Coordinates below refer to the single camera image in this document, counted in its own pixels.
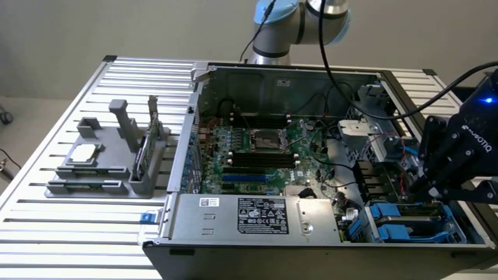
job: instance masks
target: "power supply label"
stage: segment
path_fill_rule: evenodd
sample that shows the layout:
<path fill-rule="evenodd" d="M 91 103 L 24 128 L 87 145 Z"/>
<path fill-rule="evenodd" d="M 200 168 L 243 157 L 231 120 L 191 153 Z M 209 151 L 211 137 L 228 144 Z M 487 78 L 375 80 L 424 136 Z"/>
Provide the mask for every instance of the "power supply label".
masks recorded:
<path fill-rule="evenodd" d="M 280 198 L 239 198 L 237 230 L 243 234 L 287 235 L 286 200 Z"/>

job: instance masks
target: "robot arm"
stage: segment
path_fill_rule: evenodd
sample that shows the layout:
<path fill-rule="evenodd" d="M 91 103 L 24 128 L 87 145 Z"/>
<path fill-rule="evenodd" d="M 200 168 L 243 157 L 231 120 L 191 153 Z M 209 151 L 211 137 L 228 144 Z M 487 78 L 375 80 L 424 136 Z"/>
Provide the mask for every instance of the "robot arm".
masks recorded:
<path fill-rule="evenodd" d="M 423 176 L 410 187 L 415 201 L 430 197 L 498 204 L 498 183 L 475 189 L 462 184 L 476 176 L 498 175 L 498 70 L 480 83 L 450 120 L 430 116 L 419 149 Z"/>
<path fill-rule="evenodd" d="M 255 30 L 263 24 L 264 12 L 272 0 L 259 0 Z M 350 23 L 347 0 L 324 0 L 323 41 L 340 40 Z M 251 64 L 290 65 L 292 44 L 318 44 L 318 17 L 322 0 L 276 0 L 264 26 L 255 38 Z"/>

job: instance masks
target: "floor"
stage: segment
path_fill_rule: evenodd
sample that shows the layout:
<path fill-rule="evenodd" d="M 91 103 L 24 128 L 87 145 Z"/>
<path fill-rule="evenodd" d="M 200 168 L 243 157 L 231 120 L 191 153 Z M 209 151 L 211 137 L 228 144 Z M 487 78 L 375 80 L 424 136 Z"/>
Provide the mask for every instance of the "floor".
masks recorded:
<path fill-rule="evenodd" d="M 67 99 L 0 97 L 0 104 L 13 115 L 11 124 L 0 124 L 0 148 L 20 165 L 27 162 L 69 103 Z M 12 163 L 7 163 L 7 168 L 17 173 Z M 7 186 L 8 183 L 0 180 L 0 194 Z"/>

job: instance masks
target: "gray 3d-printed holder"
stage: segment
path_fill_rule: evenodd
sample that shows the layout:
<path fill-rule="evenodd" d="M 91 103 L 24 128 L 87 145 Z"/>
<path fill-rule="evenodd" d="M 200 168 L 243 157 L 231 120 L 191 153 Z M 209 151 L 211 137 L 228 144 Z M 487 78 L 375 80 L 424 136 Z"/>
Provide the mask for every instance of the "gray 3d-printed holder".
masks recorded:
<path fill-rule="evenodd" d="M 100 126 L 96 118 L 81 118 L 77 124 L 80 137 L 63 165 L 55 170 L 55 179 L 47 183 L 47 197 L 152 197 L 168 129 L 159 129 L 148 170 L 141 180 L 133 180 L 131 171 L 147 129 L 140 129 L 135 119 L 128 118 L 127 105 L 125 100 L 117 99 L 109 104 L 109 111 L 117 118 L 117 128 Z"/>

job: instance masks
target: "metal worktable surface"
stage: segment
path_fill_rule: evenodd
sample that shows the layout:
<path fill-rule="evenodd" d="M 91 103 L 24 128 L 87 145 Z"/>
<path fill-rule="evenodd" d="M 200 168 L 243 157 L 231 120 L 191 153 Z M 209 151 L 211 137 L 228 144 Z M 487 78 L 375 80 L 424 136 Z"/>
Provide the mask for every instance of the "metal worktable surface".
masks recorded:
<path fill-rule="evenodd" d="M 192 92 L 192 64 L 124 57 L 101 63 L 0 197 L 0 279 L 160 279 L 137 245 L 139 218 L 140 213 L 163 206 Z M 442 90 L 439 78 L 427 76 L 422 70 L 388 70 L 415 105 Z M 63 163 L 79 136 L 77 121 L 81 117 L 97 117 L 101 125 L 117 126 L 107 107 L 112 99 L 125 99 L 129 117 L 144 127 L 148 95 L 159 97 L 159 119 L 172 131 L 153 198 L 45 198 L 44 184 L 53 178 L 53 169 Z M 423 114 L 450 116 L 458 106 L 458 99 L 448 95 Z M 451 279 L 488 276 L 492 277 L 470 271 Z"/>

